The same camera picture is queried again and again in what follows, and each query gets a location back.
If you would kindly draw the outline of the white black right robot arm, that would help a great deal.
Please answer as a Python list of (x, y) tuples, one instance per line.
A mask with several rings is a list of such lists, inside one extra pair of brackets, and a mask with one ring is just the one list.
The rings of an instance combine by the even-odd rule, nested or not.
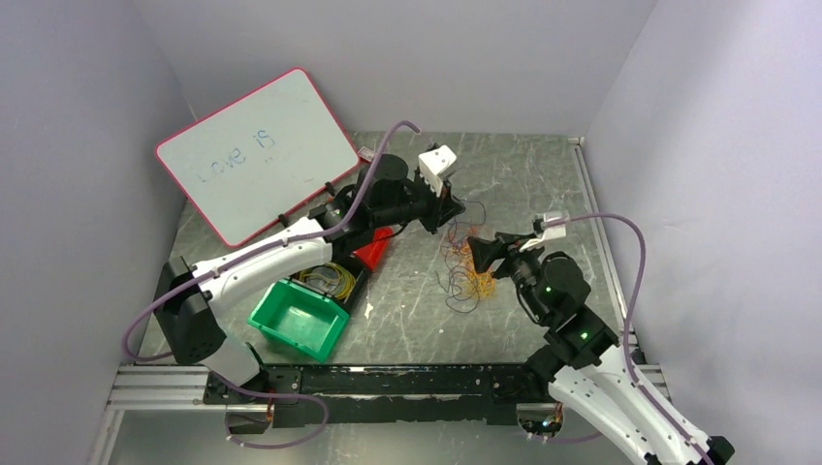
[(529, 238), (499, 232), (492, 240), (467, 239), (475, 270), (511, 279), (529, 319), (546, 330), (546, 345), (525, 363), (525, 393), (570, 408), (634, 464), (728, 463), (730, 442), (686, 419), (587, 306), (590, 286), (577, 263), (528, 246)]

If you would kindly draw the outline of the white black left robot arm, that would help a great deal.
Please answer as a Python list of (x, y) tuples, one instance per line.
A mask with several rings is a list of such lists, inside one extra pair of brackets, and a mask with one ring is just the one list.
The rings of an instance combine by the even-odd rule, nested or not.
[(156, 318), (174, 361), (201, 364), (229, 381), (230, 391), (253, 403), (265, 396), (269, 376), (250, 345), (230, 335), (216, 318), (264, 286), (314, 265), (352, 255), (377, 229), (419, 222), (436, 233), (465, 207), (453, 198), (450, 177), (457, 156), (447, 146), (418, 157), (414, 170), (383, 154), (356, 182), (256, 244), (195, 264), (168, 260), (156, 290)]

